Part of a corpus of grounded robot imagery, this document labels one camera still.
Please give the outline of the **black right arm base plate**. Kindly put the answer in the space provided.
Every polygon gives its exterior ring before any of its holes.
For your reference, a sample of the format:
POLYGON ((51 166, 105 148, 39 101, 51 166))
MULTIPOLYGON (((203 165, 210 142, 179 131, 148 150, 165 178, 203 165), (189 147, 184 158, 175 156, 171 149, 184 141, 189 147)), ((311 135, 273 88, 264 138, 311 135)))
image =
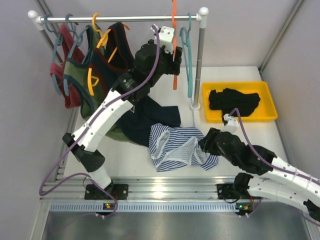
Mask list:
POLYGON ((233 188, 232 183, 219 183, 216 185, 218 199, 220 200, 249 200, 251 196, 248 193, 241 193, 233 188))

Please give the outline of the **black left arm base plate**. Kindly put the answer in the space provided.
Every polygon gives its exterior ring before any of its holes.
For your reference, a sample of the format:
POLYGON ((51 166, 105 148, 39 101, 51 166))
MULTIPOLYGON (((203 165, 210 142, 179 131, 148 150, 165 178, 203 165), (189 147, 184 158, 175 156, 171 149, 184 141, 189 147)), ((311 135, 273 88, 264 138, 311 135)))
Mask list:
MULTIPOLYGON (((126 200, 129 193, 128 184, 113 184, 105 189, 116 200, 126 200)), ((111 200, 111 198, 98 189, 94 184, 88 184, 85 187, 85 200, 111 200)))

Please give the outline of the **blue white striped tank top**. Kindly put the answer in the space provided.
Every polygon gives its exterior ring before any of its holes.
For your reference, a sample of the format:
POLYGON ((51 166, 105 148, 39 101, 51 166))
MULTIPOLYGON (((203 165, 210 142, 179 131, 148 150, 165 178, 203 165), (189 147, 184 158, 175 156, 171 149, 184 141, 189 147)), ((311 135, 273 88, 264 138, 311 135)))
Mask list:
POLYGON ((151 126, 149 154, 157 172, 169 172, 198 166, 205 171, 219 163, 219 157, 203 152, 199 142, 203 133, 196 127, 169 127, 160 123, 151 126))

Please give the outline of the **orange plastic hanger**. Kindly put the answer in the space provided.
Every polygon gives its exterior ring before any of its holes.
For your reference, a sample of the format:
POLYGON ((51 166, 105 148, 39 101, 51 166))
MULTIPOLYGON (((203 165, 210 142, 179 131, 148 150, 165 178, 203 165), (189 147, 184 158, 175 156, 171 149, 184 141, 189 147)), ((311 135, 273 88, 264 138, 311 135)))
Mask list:
MULTIPOLYGON (((175 16, 177 14, 177 1, 176 0, 172 0, 172 13, 171 13, 171 23, 172 23, 172 27, 174 28, 174 30, 177 29, 177 23, 175 20, 175 16)), ((177 47, 177 37, 176 37, 176 33, 174 33, 173 36, 173 49, 175 50, 175 48, 177 47)), ((178 76, 174 75, 173 77, 173 90, 177 90, 178 88, 178 76)))

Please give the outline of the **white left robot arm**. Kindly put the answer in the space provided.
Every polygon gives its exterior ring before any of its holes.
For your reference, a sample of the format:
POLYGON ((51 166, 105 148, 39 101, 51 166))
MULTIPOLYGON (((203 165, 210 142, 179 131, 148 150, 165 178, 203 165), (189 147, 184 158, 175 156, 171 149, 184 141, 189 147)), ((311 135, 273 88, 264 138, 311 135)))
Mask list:
POLYGON ((130 141, 147 147, 152 125, 181 125, 179 108, 161 106, 149 93, 163 75, 180 73, 182 52, 179 46, 170 52, 163 43, 149 40, 136 52, 130 68, 108 82, 110 90, 105 100, 85 124, 63 136, 101 198, 107 199, 113 194, 113 181, 105 167, 105 157, 98 151, 98 145, 112 127, 117 126, 130 141))

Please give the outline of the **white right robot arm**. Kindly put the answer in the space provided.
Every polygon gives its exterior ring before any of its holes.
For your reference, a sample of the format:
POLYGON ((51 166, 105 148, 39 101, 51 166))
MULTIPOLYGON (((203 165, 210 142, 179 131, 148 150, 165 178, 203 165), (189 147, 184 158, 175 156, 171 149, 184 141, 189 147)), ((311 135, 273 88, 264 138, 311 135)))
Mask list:
POLYGON ((320 220, 320 181, 293 167, 274 152, 245 144, 230 132, 211 128, 200 140, 205 153, 225 158, 241 169, 232 185, 238 198, 266 198, 278 201, 320 220))

